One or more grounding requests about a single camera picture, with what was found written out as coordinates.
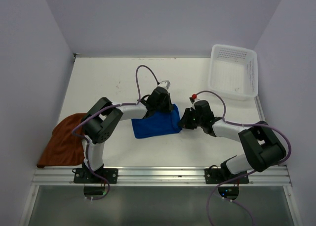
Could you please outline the blue towel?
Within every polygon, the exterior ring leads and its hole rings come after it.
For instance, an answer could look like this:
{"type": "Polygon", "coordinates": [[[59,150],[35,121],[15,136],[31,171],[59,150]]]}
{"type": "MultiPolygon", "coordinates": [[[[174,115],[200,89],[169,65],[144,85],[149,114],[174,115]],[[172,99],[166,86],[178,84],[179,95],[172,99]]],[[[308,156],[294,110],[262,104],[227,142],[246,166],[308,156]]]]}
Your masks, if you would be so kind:
{"type": "Polygon", "coordinates": [[[182,128],[178,126],[180,114],[176,104],[170,113],[156,112],[147,119],[132,119],[134,136],[137,139],[154,136],[170,135],[179,133],[182,128]]]}

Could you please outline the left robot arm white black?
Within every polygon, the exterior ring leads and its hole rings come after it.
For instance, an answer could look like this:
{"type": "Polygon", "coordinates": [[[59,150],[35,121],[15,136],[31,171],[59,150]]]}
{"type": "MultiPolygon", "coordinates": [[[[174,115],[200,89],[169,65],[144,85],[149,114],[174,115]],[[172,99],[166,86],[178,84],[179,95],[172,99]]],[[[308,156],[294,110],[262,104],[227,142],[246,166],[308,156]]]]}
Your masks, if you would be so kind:
{"type": "Polygon", "coordinates": [[[114,103],[106,97],[101,98],[81,121],[84,133],[83,162],[87,167],[85,177],[93,183],[101,180],[104,142],[109,139],[120,121],[148,119],[157,112],[170,113],[172,110],[166,82],[161,82],[147,99],[137,103],[114,103]]]}

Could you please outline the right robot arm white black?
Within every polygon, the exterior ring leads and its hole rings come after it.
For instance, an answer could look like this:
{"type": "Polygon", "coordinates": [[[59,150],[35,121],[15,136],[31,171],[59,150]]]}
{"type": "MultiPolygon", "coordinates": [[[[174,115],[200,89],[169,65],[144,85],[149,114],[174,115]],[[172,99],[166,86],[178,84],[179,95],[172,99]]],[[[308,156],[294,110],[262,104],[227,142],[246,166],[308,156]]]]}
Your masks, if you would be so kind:
{"type": "Polygon", "coordinates": [[[262,172],[286,157],[286,150],[274,131],[265,122],[250,126],[229,124],[222,117],[214,116],[206,100],[195,101],[178,122],[183,129],[198,127],[213,137],[223,137],[241,144],[244,153],[224,161],[220,165],[222,181],[230,183],[241,172],[262,172]]]}

